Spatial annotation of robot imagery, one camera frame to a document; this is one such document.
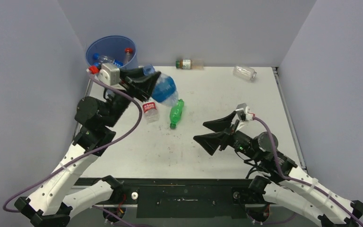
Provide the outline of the blue label crushed bottle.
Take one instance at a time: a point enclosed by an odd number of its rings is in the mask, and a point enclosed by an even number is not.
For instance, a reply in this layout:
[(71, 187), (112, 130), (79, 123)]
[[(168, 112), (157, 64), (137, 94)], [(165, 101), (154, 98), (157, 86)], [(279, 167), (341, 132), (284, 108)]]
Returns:
[(173, 78), (161, 72), (150, 98), (168, 107), (175, 106), (179, 94)]

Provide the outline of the Pepsi English label bottle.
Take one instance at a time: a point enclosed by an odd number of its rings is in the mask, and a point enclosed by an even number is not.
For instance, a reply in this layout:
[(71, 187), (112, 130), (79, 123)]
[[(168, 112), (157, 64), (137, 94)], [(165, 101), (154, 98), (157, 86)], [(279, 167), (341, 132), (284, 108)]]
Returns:
[(109, 57), (107, 55), (100, 55), (98, 53), (93, 54), (93, 60), (98, 63), (111, 63), (114, 64), (116, 67), (121, 68), (123, 66), (123, 63), (121, 61), (118, 61), (112, 57)]

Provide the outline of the Pepsi logo bottle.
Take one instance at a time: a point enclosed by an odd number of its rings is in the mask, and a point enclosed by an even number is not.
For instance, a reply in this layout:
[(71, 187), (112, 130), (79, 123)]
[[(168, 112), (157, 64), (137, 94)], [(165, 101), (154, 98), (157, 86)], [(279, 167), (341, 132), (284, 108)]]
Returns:
[(95, 62), (93, 65), (99, 70), (101, 69), (101, 63)]

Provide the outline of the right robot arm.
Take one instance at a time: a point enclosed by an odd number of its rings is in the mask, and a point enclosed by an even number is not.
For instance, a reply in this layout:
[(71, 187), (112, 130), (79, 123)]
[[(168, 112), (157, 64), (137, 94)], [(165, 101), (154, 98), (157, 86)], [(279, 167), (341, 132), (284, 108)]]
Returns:
[(243, 133), (241, 129), (250, 121), (259, 118), (247, 110), (235, 110), (224, 118), (204, 122), (211, 132), (193, 139), (210, 155), (233, 148), (251, 166), (249, 174), (258, 173), (248, 190), (253, 202), (264, 200), (281, 205), (320, 227), (363, 226), (361, 201), (337, 195), (281, 153), (277, 149), (278, 140), (268, 126), (253, 138)]

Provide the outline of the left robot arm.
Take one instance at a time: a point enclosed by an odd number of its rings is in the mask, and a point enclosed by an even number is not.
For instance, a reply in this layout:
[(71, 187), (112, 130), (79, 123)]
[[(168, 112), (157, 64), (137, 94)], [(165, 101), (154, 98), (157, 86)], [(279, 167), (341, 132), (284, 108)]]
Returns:
[(35, 227), (64, 227), (74, 216), (100, 202), (126, 200), (123, 184), (110, 175), (76, 193), (69, 194), (69, 190), (110, 145), (119, 141), (112, 127), (130, 103), (138, 104), (152, 96), (161, 72), (146, 75), (142, 68), (124, 70), (105, 63), (89, 67), (87, 73), (93, 82), (115, 95), (106, 101), (91, 96), (79, 101), (75, 120), (81, 129), (67, 153), (33, 193), (15, 201), (16, 209)]

